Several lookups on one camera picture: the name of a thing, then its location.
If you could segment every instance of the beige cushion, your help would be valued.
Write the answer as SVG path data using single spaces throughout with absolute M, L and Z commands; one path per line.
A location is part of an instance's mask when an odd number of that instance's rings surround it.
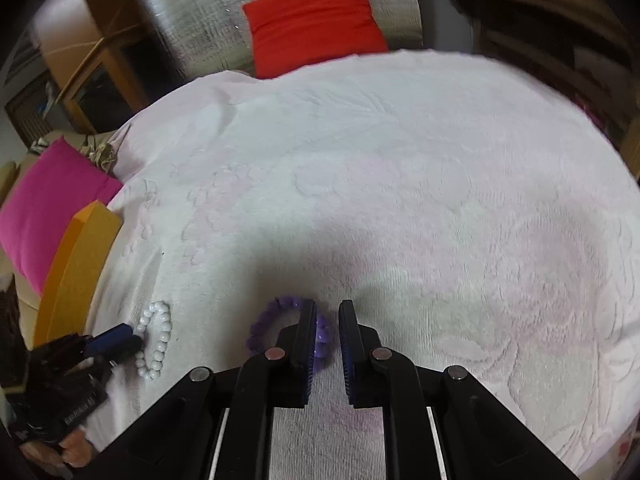
M 12 160 L 0 167 L 0 205 L 2 205 L 14 184 L 15 173 L 16 165 Z
M 4 254 L 2 246 L 0 246 L 0 277 L 14 273 L 14 266 L 11 264 L 9 257 Z
M 33 350 L 33 333 L 36 330 L 38 311 L 24 303 L 19 297 L 18 306 L 20 307 L 20 332 L 22 332 L 24 344 L 29 350 Z
M 20 301 L 23 301 L 31 308 L 37 310 L 40 305 L 40 297 L 37 295 L 36 291 L 33 290 L 33 287 L 23 275 L 21 275 L 19 272 L 14 272 L 14 274 L 15 290 L 18 293 L 18 298 L 20 298 Z

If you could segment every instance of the red pillow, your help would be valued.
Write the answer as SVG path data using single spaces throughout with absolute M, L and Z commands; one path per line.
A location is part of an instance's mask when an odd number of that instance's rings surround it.
M 242 8 L 260 79 L 350 54 L 389 50 L 369 0 L 254 0 Z
M 0 209 L 0 245 L 39 295 L 73 216 L 95 200 L 107 205 L 120 188 L 63 137 L 25 173 Z

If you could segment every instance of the yellow foam block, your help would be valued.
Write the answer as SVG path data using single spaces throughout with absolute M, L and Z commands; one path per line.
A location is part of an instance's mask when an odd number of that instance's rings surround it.
M 122 220 L 101 202 L 89 204 L 72 218 L 44 283 L 34 347 L 84 332 L 95 287 L 121 225 Z

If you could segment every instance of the bed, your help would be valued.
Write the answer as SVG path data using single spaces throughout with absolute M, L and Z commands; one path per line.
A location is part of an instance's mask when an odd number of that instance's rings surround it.
M 396 52 L 273 80 L 222 72 L 113 138 L 124 224 L 88 330 L 150 301 L 161 377 L 133 364 L 88 421 L 110 443 L 191 368 L 248 357 L 266 302 L 314 298 L 416 364 L 468 368 L 572 470 L 640 410 L 640 194 L 577 107 L 480 57 Z M 158 329 L 148 330 L 154 341 Z M 346 402 L 339 349 L 274 420 L 271 477 L 382 478 L 382 417 Z

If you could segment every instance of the pink pillow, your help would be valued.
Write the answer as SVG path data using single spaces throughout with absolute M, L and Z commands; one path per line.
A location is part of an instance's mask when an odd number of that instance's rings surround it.
M 122 184 L 56 140 L 29 168 L 0 209 L 0 245 L 40 296 L 73 216 L 95 200 L 107 205 Z

